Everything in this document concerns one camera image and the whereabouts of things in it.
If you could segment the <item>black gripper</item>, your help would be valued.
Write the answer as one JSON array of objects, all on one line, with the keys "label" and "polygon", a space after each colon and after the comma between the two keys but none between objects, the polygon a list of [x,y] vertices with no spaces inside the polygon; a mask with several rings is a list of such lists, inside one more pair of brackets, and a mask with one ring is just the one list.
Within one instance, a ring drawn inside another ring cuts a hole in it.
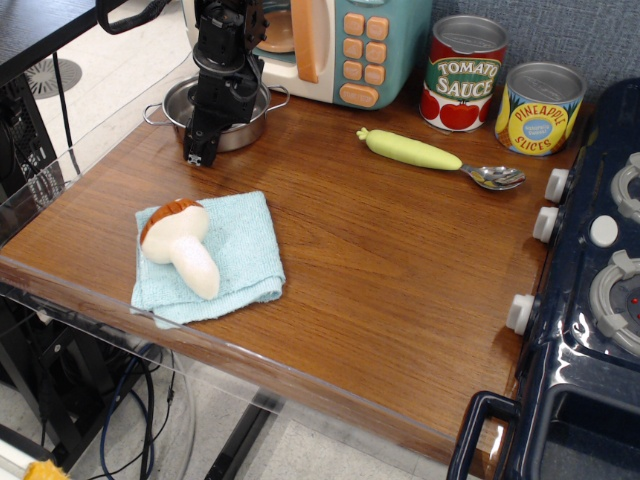
[{"label": "black gripper", "polygon": [[251,121],[263,69],[263,62],[245,62],[236,71],[200,68],[190,93],[193,113],[183,139],[183,158],[188,164],[212,166],[222,130]]}]

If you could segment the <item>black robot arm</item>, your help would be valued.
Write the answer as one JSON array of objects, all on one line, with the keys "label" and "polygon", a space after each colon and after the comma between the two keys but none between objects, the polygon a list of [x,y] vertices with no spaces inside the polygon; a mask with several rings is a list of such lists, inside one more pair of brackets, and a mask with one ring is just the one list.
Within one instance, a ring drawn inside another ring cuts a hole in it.
[{"label": "black robot arm", "polygon": [[269,22],[261,1],[196,1],[194,12],[199,75],[189,90],[193,111],[185,127],[184,158],[209,167],[222,132],[252,119],[264,69],[254,48],[266,39]]}]

